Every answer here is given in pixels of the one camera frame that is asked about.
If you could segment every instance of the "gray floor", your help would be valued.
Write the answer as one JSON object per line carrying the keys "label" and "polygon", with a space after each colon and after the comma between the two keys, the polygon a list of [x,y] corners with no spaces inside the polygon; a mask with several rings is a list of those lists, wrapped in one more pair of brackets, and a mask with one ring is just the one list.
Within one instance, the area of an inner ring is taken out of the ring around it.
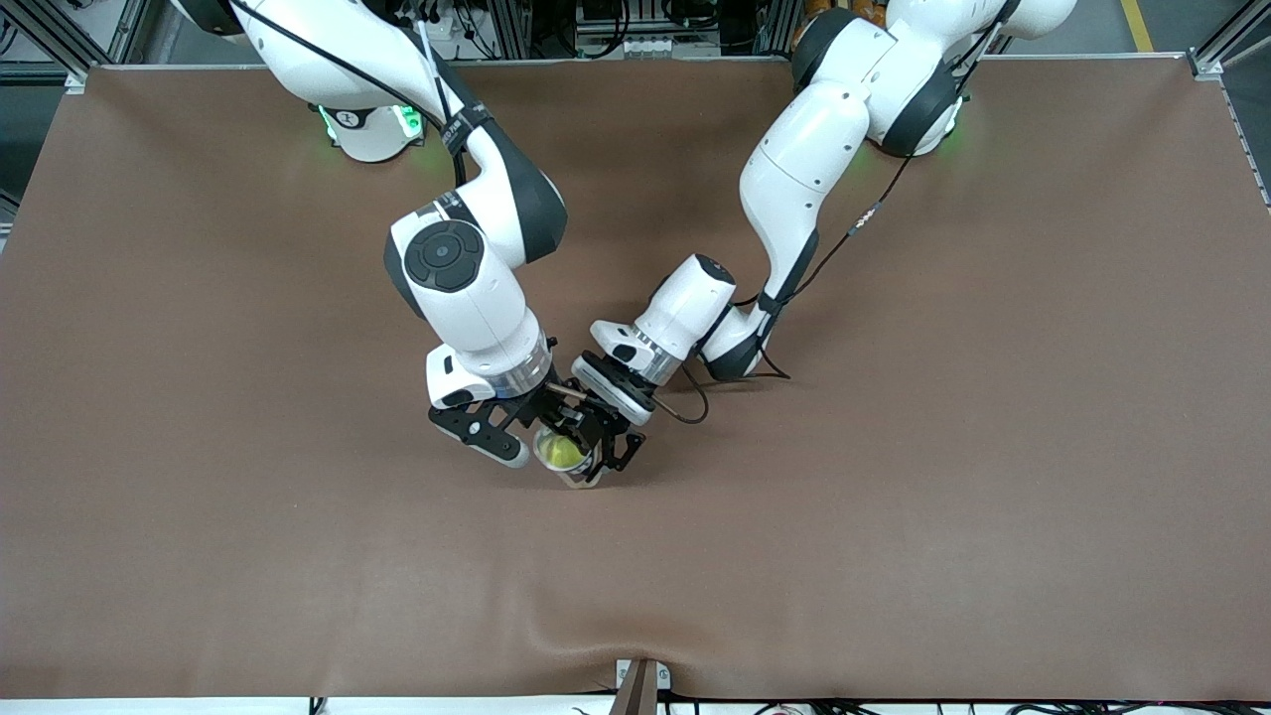
{"label": "gray floor", "polygon": [[[1201,44],[1242,0],[1138,0],[1157,51]],[[168,10],[145,48],[145,56],[178,65],[259,65],[250,47],[205,34]],[[1246,44],[1271,34],[1263,23]],[[1073,55],[1132,52],[1134,37],[1121,0],[1078,0],[1056,32],[1036,41],[1016,41],[1009,53]],[[1225,84],[1253,157],[1271,166],[1271,44],[1228,67]],[[0,86],[0,187],[20,196],[48,131],[60,88]]]}

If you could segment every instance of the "yellow stripe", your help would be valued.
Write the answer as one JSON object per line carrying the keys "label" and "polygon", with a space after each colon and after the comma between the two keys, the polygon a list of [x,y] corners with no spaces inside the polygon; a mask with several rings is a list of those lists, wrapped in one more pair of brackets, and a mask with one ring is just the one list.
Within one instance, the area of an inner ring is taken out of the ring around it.
{"label": "yellow stripe", "polygon": [[1148,25],[1143,22],[1139,0],[1121,0],[1121,9],[1125,11],[1125,22],[1130,25],[1134,48],[1139,52],[1153,52],[1152,37],[1148,36]]}

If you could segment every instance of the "brown table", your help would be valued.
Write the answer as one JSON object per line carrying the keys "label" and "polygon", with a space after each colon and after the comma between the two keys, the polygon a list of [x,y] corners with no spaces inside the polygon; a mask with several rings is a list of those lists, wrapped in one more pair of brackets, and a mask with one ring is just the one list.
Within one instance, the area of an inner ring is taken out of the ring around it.
{"label": "brown table", "polygon": [[[470,70],[571,222],[561,338],[736,197],[783,63]],[[95,71],[0,258],[0,693],[1271,698],[1271,217],[1181,60],[993,61],[783,319],[791,384],[591,493],[425,420],[380,263],[437,146],[358,165],[263,71]],[[862,151],[829,236],[896,161]],[[676,385],[685,411],[694,396]]]}

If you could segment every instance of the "velcro strap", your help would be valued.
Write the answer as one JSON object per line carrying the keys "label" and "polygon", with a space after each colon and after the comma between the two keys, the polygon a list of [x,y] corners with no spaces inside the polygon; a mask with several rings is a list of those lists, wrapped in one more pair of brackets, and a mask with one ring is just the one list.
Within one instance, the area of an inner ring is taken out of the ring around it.
{"label": "velcro strap", "polygon": [[451,156],[458,156],[468,141],[468,136],[477,127],[493,118],[486,104],[480,102],[460,109],[454,117],[450,117],[446,128],[441,131],[441,142],[446,145],[446,151],[450,151]]}

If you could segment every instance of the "brown tabletop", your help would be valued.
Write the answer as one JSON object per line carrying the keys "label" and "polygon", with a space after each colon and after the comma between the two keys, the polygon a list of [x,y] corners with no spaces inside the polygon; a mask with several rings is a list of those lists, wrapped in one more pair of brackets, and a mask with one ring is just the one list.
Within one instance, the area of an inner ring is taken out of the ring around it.
{"label": "brown tabletop", "polygon": [[[784,63],[466,71],[571,220],[557,364],[737,201]],[[263,71],[95,71],[0,257],[0,693],[1271,698],[1271,217],[1181,60],[993,61],[785,311],[789,384],[571,493],[425,419],[381,265],[447,187]],[[862,151],[841,234],[896,161]],[[685,413],[693,394],[667,400]]]}

